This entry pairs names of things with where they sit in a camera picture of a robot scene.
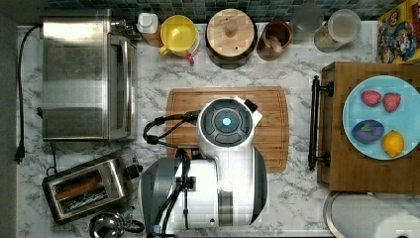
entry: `purple eggplant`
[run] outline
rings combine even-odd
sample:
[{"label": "purple eggplant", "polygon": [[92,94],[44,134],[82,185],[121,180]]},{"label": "purple eggplant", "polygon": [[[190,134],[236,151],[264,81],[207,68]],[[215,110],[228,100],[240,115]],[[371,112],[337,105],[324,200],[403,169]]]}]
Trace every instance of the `purple eggplant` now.
[{"label": "purple eggplant", "polygon": [[352,130],[352,136],[359,142],[368,144],[379,140],[383,135],[383,125],[375,120],[359,122]]}]

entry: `white robot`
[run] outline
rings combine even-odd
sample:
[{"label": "white robot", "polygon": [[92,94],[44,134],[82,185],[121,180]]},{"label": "white robot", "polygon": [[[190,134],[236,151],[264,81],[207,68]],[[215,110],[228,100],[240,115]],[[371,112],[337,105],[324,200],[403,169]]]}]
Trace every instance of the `white robot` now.
[{"label": "white robot", "polygon": [[[139,202],[149,237],[251,224],[265,206],[265,165],[253,143],[263,116],[255,104],[220,98],[192,114],[202,159],[189,160],[181,151],[179,158],[159,159],[142,174]],[[152,126],[163,123],[156,121]],[[144,138],[158,144],[157,137],[148,138],[151,125],[147,128]]]}]

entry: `yellow cup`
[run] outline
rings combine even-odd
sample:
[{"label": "yellow cup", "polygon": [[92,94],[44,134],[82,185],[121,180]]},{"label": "yellow cup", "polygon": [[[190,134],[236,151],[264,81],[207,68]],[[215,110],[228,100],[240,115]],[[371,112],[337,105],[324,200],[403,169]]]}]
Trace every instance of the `yellow cup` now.
[{"label": "yellow cup", "polygon": [[159,53],[166,55],[173,52],[178,56],[188,56],[195,48],[197,35],[197,29],[189,18],[181,15],[169,17],[161,25],[163,47]]}]

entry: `round wooden lid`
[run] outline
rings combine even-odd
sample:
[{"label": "round wooden lid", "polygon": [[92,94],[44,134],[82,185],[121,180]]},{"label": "round wooden lid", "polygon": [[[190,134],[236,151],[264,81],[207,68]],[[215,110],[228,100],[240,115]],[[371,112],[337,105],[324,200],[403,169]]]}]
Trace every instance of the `round wooden lid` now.
[{"label": "round wooden lid", "polygon": [[224,57],[244,53],[254,40],[254,23],[244,12],[225,9],[212,17],[207,26],[210,47]]}]

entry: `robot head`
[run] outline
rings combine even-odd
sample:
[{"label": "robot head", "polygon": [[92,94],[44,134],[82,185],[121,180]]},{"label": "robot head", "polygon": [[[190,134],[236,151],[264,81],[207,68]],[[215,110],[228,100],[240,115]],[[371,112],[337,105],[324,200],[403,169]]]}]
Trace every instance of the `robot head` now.
[{"label": "robot head", "polygon": [[248,144],[262,116],[255,104],[239,97],[221,98],[207,104],[198,116],[198,137],[207,144],[232,148]]}]

